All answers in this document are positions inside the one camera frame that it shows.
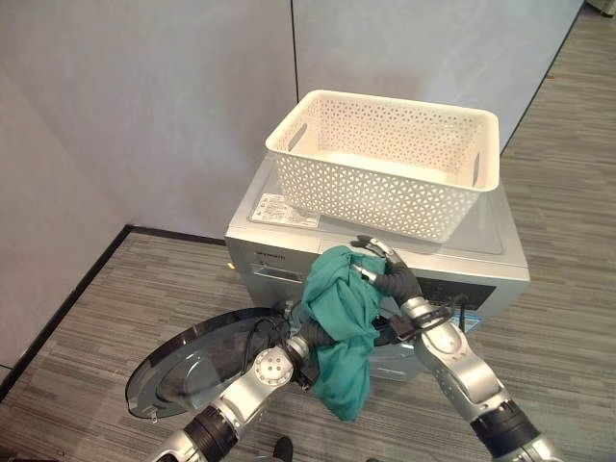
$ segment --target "washing machine door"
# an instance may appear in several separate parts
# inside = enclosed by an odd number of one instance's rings
[[[248,332],[265,318],[276,324],[283,320],[270,308],[232,311],[196,324],[156,348],[126,384],[130,413],[160,419],[205,408],[240,375]],[[250,362],[274,335],[269,322],[259,324],[248,349]]]

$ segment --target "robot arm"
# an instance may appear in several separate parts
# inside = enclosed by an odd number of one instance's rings
[[[307,322],[282,346],[261,351],[250,370],[231,383],[183,430],[171,434],[148,462],[219,462],[261,413],[270,395],[288,384],[310,351],[333,340]]]
[[[402,312],[392,327],[404,340],[413,339],[418,358],[436,378],[445,397],[490,451],[495,462],[562,462],[552,443],[530,423],[494,374],[473,353],[466,336],[447,322],[449,311],[433,307],[422,297],[412,271],[386,244],[359,236],[354,246],[387,258],[388,274],[356,267]]]

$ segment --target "control panel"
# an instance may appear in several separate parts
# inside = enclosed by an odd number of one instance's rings
[[[449,305],[452,298],[464,294],[469,298],[465,308],[474,311],[481,307],[483,302],[496,289],[495,286],[428,279],[425,277],[418,277],[417,280],[420,286],[422,286],[423,296],[433,305]]]

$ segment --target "laundry basket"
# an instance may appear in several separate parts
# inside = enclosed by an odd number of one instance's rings
[[[445,242],[499,184],[487,111],[315,90],[266,140],[289,204]]]

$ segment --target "basket handle hole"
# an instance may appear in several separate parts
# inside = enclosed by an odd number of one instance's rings
[[[289,145],[287,146],[288,151],[293,150],[295,145],[299,143],[299,140],[301,140],[301,137],[304,136],[304,133],[306,133],[307,129],[308,129],[307,123],[304,123],[301,127],[299,127],[299,130],[297,130],[297,133],[295,133],[293,137],[291,138],[291,140],[289,141]]]

